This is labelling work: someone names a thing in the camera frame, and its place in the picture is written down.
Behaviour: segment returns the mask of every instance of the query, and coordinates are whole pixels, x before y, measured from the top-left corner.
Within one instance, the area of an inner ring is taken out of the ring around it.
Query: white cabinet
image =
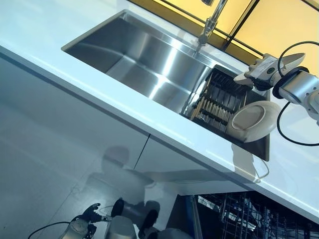
[[[121,167],[135,166],[149,136],[41,77],[0,58],[0,238],[27,238],[50,223],[62,205],[64,216],[54,220],[105,203],[113,196],[104,193],[113,186],[107,180],[116,174],[105,165],[116,161],[112,165],[126,172],[118,177],[126,180],[130,171]],[[89,187],[96,175],[96,181],[106,181],[100,197]],[[78,188],[88,193],[76,197]]]
[[[0,103],[96,156],[135,166],[149,136],[146,132],[41,77],[0,58]]]
[[[152,136],[148,139],[135,170],[154,181],[166,182],[180,195],[246,191],[163,145]]]

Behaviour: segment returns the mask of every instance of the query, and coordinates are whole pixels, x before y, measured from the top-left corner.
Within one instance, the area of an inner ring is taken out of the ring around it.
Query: yellow wall
[[[219,2],[215,0],[212,6],[207,6],[201,0],[168,1],[202,20],[212,15]],[[220,15],[217,28],[230,33],[249,2],[250,0],[228,0]],[[182,15],[203,25],[186,14]],[[319,41],[319,13],[301,0],[260,0],[236,38],[262,53],[279,57],[288,46],[298,41]],[[318,76],[319,47],[301,45],[288,54],[296,52],[306,53],[302,65]]]
[[[261,0],[236,38],[276,57],[299,41],[319,41],[319,13],[301,0]],[[287,54],[305,52],[301,65],[319,74],[319,46],[301,45]]]
[[[212,6],[207,6],[201,0],[168,0],[170,3],[183,10],[197,16],[202,20],[206,20],[212,16],[219,0],[215,0]],[[250,0],[229,0],[221,13],[217,28],[230,33],[241,14],[246,9]]]

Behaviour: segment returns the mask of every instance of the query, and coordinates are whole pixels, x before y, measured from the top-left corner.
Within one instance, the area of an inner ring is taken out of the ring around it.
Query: chrome faucet
[[[213,3],[213,0],[202,0],[202,2],[206,5],[211,5]],[[219,0],[219,3],[213,15],[206,20],[205,27],[201,32],[200,36],[198,37],[198,47],[196,52],[198,52],[200,48],[208,42],[210,35],[212,34],[214,28],[217,25],[218,17],[221,14],[221,11],[224,9],[226,3],[227,0]]]

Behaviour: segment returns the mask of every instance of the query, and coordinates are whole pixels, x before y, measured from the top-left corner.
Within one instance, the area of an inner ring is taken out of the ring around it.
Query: black cord
[[[288,138],[287,136],[285,136],[283,134],[283,132],[281,131],[280,129],[280,125],[279,125],[279,122],[280,122],[280,118],[281,118],[281,115],[283,114],[283,112],[285,111],[285,109],[287,108],[287,106],[290,104],[290,102],[288,102],[284,107],[283,109],[280,111],[279,115],[278,115],[278,118],[277,118],[277,129],[278,129],[278,132],[279,134],[284,137],[286,140],[292,142],[292,143],[295,143],[295,144],[299,144],[299,145],[303,145],[303,146],[319,146],[319,143],[300,143],[300,142],[297,142],[297,141],[294,141],[290,138]]]
[[[42,228],[39,228],[38,230],[32,232],[32,233],[28,236],[28,239],[30,239],[31,236],[32,236],[33,234],[37,233],[38,231],[43,230],[43,229],[45,229],[45,228],[48,228],[48,227],[50,227],[50,226],[56,225],[56,224],[70,224],[70,223],[69,223],[69,222],[58,222],[58,223],[52,223],[52,224],[46,225],[46,226],[44,226],[44,227],[42,227]]]
[[[281,53],[280,57],[278,58],[278,64],[277,64],[278,72],[279,72],[279,74],[281,75],[281,77],[284,76],[284,74],[281,72],[281,69],[280,69],[280,62],[281,62],[283,56],[284,56],[285,53],[286,53],[287,51],[289,51],[291,48],[293,48],[293,47],[295,47],[295,46],[298,46],[298,45],[302,45],[302,44],[314,44],[314,45],[319,46],[319,42],[316,42],[316,41],[301,41],[301,42],[298,42],[298,43],[296,43],[296,44],[294,44],[294,45],[291,45],[291,46],[288,47],[286,50],[284,50],[284,52]]]
[[[295,46],[298,46],[298,45],[302,45],[302,44],[314,44],[314,45],[317,45],[319,46],[319,42],[315,42],[315,41],[301,41],[301,42],[298,42],[294,45],[291,45],[290,47],[288,47],[286,50],[283,51],[283,53],[280,55],[280,57],[278,58],[278,64],[277,64],[277,68],[278,68],[278,72],[279,74],[281,75],[281,77],[284,76],[284,74],[282,73],[281,69],[280,69],[280,62],[284,56],[284,54],[289,51],[291,48],[295,47]],[[295,143],[295,144],[299,144],[299,145],[303,145],[303,146],[319,146],[319,143],[301,143],[301,142],[297,142],[297,141],[294,141],[290,138],[288,138],[287,136],[284,135],[284,133],[281,131],[280,129],[280,125],[279,125],[279,122],[280,122],[280,118],[281,118],[281,115],[283,114],[283,112],[285,111],[285,109],[287,108],[287,106],[290,104],[290,102],[288,102],[284,107],[283,109],[280,111],[279,115],[278,115],[278,118],[277,118],[277,129],[278,129],[278,132],[279,134],[285,138],[286,140],[292,142],[292,143]]]

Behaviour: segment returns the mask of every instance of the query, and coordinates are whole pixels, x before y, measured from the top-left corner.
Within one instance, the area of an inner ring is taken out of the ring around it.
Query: kitchen sink
[[[127,10],[62,50],[177,113],[211,70],[208,58]]]
[[[219,97],[211,99],[212,102],[229,109],[230,114],[245,104],[266,98],[251,88],[237,85],[232,80],[235,73],[216,68],[216,61],[196,52],[151,22],[124,10],[63,46],[62,50],[268,160],[268,136],[252,143],[239,142],[225,132],[225,119],[210,114],[214,117],[214,125],[208,125],[207,116],[200,116],[205,112],[196,110],[199,100],[205,97],[204,90],[210,80],[213,91],[222,92],[218,93]]]

